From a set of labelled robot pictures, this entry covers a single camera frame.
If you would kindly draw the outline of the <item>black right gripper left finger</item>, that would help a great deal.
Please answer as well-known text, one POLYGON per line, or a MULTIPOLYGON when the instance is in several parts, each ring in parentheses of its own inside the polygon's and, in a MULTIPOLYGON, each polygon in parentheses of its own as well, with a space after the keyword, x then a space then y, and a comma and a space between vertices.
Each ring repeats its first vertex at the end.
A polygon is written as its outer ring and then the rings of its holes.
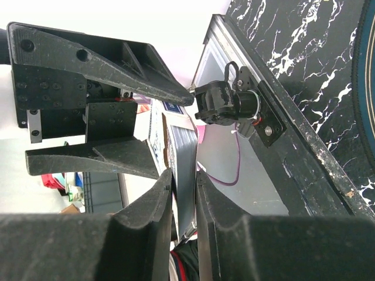
POLYGON ((1 216, 2 280, 167 280, 172 172, 113 215, 1 216))

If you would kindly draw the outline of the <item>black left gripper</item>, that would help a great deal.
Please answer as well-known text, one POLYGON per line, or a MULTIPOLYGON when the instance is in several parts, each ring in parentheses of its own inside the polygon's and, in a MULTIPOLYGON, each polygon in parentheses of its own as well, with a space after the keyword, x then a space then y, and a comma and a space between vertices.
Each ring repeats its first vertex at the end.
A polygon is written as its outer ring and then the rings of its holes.
POLYGON ((27 150, 31 176, 65 172, 159 177, 146 143, 135 137, 137 103, 120 89, 188 106, 193 95, 149 43, 9 23, 8 46, 18 126, 40 117, 39 142, 88 135, 93 142, 27 150))

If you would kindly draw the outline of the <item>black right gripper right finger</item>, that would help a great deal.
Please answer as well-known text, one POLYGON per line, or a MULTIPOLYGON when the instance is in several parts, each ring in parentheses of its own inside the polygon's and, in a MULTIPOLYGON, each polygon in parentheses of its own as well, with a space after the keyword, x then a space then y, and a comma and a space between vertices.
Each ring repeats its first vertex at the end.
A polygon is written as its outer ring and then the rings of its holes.
POLYGON ((201 280, 373 280, 374 223, 254 216, 196 175, 201 280))

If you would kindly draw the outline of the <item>blue playing card box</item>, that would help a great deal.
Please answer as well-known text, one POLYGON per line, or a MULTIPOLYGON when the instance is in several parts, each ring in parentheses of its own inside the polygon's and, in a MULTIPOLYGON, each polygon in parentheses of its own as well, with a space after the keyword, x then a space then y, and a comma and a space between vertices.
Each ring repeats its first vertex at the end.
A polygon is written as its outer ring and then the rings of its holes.
POLYGON ((146 141, 158 173, 195 168, 198 137, 185 107, 152 99, 146 141))

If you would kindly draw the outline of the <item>deck of playing cards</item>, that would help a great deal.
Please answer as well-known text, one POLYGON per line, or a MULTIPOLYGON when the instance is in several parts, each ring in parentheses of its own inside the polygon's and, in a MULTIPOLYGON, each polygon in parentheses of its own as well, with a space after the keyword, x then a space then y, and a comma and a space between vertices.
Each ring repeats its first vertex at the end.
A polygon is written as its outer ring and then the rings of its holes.
POLYGON ((170 126, 169 164, 175 181, 178 235, 183 238, 195 217, 196 156, 198 139, 195 130, 170 126))

